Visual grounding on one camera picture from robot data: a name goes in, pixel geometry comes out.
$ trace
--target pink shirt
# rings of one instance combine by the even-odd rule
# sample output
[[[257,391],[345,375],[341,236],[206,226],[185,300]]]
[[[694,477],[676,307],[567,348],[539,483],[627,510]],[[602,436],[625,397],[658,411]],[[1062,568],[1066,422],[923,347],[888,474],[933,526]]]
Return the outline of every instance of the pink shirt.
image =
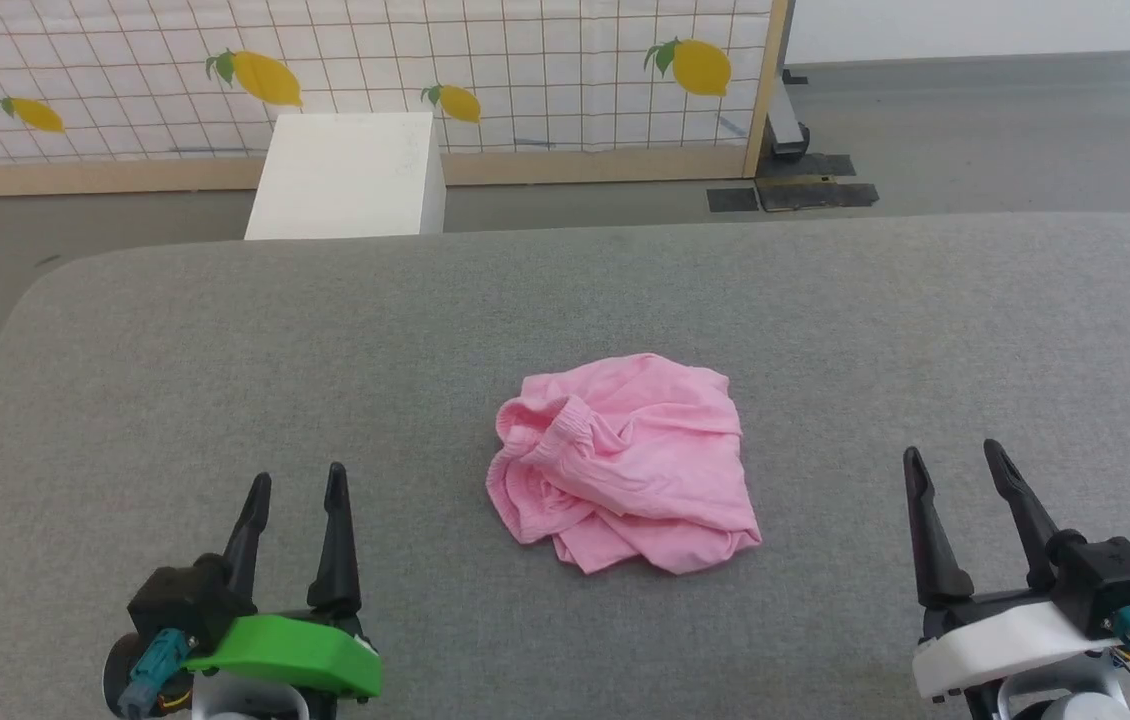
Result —
[[[692,573],[760,544],[729,378],[658,355],[532,375],[498,410],[486,488],[520,543],[596,573],[642,555]]]

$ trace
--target green leaf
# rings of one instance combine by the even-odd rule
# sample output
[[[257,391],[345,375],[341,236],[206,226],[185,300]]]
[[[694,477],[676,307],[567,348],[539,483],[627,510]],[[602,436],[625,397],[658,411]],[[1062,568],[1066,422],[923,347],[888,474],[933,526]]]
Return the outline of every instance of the green leaf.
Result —
[[[218,61],[216,63],[218,77],[221,77],[223,81],[227,83],[227,85],[232,84],[232,77],[236,73],[236,63],[233,63],[232,59],[232,51],[226,50],[223,51],[221,55],[218,55]]]
[[[671,60],[676,57],[676,46],[678,45],[680,45],[680,41],[673,40],[658,50],[658,54],[653,59],[653,64],[657,66],[658,73],[662,76],[667,73],[667,68],[671,67]]]

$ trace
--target white wall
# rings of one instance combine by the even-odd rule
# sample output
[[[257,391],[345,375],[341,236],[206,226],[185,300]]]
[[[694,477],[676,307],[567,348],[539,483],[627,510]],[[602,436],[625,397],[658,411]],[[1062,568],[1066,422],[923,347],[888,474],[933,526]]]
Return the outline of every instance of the white wall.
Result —
[[[1130,50],[1130,0],[796,0],[788,63]]]

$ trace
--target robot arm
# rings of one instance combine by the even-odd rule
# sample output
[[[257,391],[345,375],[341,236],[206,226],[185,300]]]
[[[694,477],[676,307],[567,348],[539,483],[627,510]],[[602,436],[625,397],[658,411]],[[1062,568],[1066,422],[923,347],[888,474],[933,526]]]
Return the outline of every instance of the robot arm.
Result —
[[[259,614],[251,600],[271,488],[267,472],[254,478],[223,555],[158,569],[134,595],[136,633],[116,642],[103,674],[113,714],[136,720],[191,708],[194,720],[333,720],[338,700],[379,695],[382,660],[358,618],[344,466],[329,466],[324,546],[305,610]]]
[[[1087,543],[1076,530],[1059,530],[1000,443],[990,439],[984,452],[1027,557],[1027,588],[975,592],[937,515],[925,462],[909,448],[912,556],[925,607],[912,663],[918,692],[935,702],[963,694],[975,720],[1010,720],[1011,697],[1058,689],[1072,696],[1053,701],[1053,710],[1037,703],[1016,720],[1128,715],[1118,678],[1130,671],[1130,541]]]

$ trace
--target wooden frame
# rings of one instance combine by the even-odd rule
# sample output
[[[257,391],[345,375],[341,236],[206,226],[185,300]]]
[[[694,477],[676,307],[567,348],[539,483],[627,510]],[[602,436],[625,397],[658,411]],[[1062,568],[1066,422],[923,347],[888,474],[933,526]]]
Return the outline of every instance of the wooden frame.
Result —
[[[451,186],[575,182],[673,181],[756,176],[793,0],[774,0],[762,57],[760,86],[747,145],[611,151],[479,151],[443,156]],[[0,165],[0,196],[94,192],[253,190],[262,158],[194,161],[81,161]]]

